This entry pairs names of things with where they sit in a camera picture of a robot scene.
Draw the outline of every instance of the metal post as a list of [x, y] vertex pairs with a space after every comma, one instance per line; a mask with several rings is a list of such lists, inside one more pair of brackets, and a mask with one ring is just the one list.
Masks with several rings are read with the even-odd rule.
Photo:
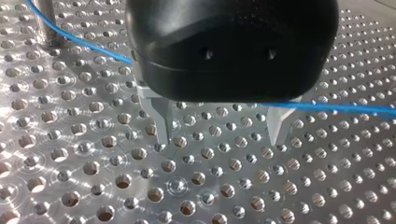
[[[33, 2], [46, 17], [48, 17], [52, 22], [56, 23], [52, 0], [34, 0]], [[60, 37], [58, 34], [48, 27], [48, 25], [44, 23], [44, 21], [38, 16], [36, 16], [36, 18], [38, 24], [38, 43], [49, 47], [59, 45]]]

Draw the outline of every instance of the metal surface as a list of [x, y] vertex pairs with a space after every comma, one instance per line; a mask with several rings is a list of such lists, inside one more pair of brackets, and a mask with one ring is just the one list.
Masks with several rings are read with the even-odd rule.
[[[64, 29], [129, 55], [122, 2], [54, 5]], [[341, 8], [313, 100], [394, 106], [394, 30]], [[0, 223], [395, 223], [396, 120], [302, 113], [271, 147], [265, 108], [179, 102], [157, 145], [133, 68], [42, 49], [23, 1], [0, 9]]]
[[[55, 22], [55, 12], [53, 10], [52, 0], [34, 0], [35, 6], [52, 22]], [[60, 44], [60, 37], [51, 28], [48, 27], [38, 16], [36, 16], [38, 26], [37, 40], [45, 46], [56, 46]]]

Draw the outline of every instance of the black plastic cover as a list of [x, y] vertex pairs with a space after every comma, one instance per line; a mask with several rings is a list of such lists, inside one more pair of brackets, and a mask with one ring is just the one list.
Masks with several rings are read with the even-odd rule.
[[189, 102], [285, 101], [317, 82], [335, 0], [127, 0], [135, 74]]

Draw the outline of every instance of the blue wire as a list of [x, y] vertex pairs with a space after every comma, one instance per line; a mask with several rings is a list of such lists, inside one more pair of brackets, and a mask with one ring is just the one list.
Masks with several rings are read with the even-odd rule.
[[[107, 56], [110, 56], [118, 61], [132, 64], [131, 60], [121, 54], [112, 52], [107, 49], [99, 48], [93, 43], [78, 38], [74, 35], [67, 33], [66, 31], [59, 28], [56, 24], [54, 24], [50, 19], [48, 19], [43, 13], [38, 10], [38, 8], [33, 4], [32, 0], [26, 0], [26, 3], [30, 6], [33, 12], [39, 16], [52, 30], [57, 32], [58, 34], [82, 45], [89, 47], [90, 49], [96, 50], [100, 53], [103, 53]], [[382, 105], [327, 105], [327, 104], [310, 104], [310, 103], [296, 103], [296, 102], [283, 102], [283, 103], [261, 103], [260, 105], [264, 106], [275, 106], [282, 108], [294, 108], [297, 110], [303, 111], [331, 111], [336, 110], [344, 113], [364, 113], [364, 114], [374, 114], [374, 115], [384, 115], [384, 116], [396, 116], [396, 110], [390, 108], [389, 106]]]
[[282, 108], [295, 108], [304, 111], [332, 111], [344, 113], [373, 114], [382, 116], [396, 116], [396, 110], [383, 105], [328, 105], [310, 104], [306, 102], [283, 102], [283, 103], [263, 103], [264, 106], [274, 106]]
[[107, 49], [102, 49], [98, 46], [96, 46], [95, 44], [85, 41], [81, 38], [78, 38], [74, 35], [71, 35], [69, 33], [67, 33], [66, 31], [62, 30], [61, 28], [59, 28], [55, 23], [53, 23], [50, 19], [48, 19], [43, 13], [40, 12], [40, 10], [35, 6], [35, 4], [32, 2], [32, 0], [26, 0], [26, 3], [29, 5], [29, 7], [33, 10], [33, 12], [39, 16], [41, 18], [41, 20], [43, 20], [43, 22], [45, 22], [52, 30], [54, 30], [55, 32], [57, 32], [58, 34], [66, 37], [67, 39], [70, 39], [72, 41], [74, 41], [75, 43], [78, 43], [82, 46], [86, 46], [90, 49], [96, 50], [100, 53], [103, 53], [105, 55], [108, 55], [118, 61], [124, 62], [124, 63], [128, 63], [128, 64], [132, 64], [131, 60], [121, 54], [112, 52], [110, 50]]

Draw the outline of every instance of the perforated metal plate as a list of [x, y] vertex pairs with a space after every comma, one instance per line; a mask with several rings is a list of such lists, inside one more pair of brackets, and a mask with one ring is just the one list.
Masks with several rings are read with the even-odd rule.
[[[129, 55], [122, 2], [54, 5], [63, 29]], [[313, 100], [394, 106], [394, 30], [340, 16]], [[0, 2], [0, 223], [396, 222], [396, 119], [302, 113], [270, 147], [263, 107], [179, 102], [159, 146], [132, 67], [42, 49], [35, 29], [22, 0]]]

